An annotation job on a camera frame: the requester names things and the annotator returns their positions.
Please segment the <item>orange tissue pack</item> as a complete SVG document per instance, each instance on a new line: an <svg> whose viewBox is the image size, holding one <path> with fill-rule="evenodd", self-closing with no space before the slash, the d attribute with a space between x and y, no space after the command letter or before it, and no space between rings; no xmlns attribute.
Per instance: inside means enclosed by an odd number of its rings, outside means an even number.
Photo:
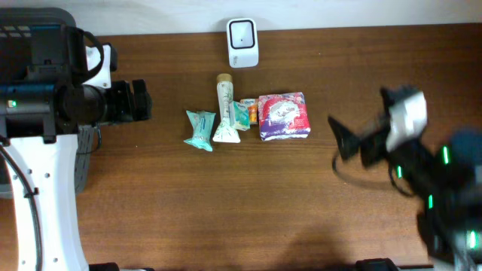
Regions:
<svg viewBox="0 0 482 271"><path fill-rule="evenodd" d="M258 99L241 99L240 102L244 104L249 112L249 123L255 125L258 123Z"/></svg>

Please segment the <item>white bamboo print tube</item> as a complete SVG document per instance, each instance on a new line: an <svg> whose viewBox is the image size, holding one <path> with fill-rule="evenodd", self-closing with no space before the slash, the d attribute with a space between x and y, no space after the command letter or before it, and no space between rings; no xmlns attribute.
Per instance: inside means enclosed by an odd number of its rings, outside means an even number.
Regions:
<svg viewBox="0 0 482 271"><path fill-rule="evenodd" d="M214 142L240 143L239 133L230 125L229 105L233 101L233 78L230 74L222 73L216 78L218 104L220 108L220 124L213 136Z"/></svg>

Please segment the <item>green tissue pack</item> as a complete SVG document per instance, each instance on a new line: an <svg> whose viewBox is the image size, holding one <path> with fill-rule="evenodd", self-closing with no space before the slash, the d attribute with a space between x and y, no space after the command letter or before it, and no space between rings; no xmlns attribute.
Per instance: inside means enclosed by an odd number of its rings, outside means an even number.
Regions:
<svg viewBox="0 0 482 271"><path fill-rule="evenodd" d="M234 129L246 131L250 129L249 110L241 102L231 102L229 107L230 126Z"/></svg>

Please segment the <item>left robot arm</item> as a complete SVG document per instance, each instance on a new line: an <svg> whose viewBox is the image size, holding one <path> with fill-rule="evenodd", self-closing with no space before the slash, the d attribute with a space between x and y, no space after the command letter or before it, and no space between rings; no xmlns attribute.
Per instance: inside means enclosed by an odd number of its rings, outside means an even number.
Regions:
<svg viewBox="0 0 482 271"><path fill-rule="evenodd" d="M94 84L117 53L60 8L1 11L1 157L11 184L21 270L116 270L88 263L76 209L76 161L102 126L151 117L143 80Z"/></svg>

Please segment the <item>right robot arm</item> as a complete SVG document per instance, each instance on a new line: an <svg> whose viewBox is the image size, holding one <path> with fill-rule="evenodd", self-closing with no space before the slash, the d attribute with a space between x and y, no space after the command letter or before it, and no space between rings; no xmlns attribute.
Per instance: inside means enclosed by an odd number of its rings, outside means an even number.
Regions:
<svg viewBox="0 0 482 271"><path fill-rule="evenodd" d="M413 86L381 88L384 110L353 132L334 117L328 124L336 157L359 155L363 167L381 160L390 181L404 179L407 197L418 197L419 234L430 257L454 270L481 268L481 133L463 130L433 154L421 141L428 124L423 91Z"/></svg>

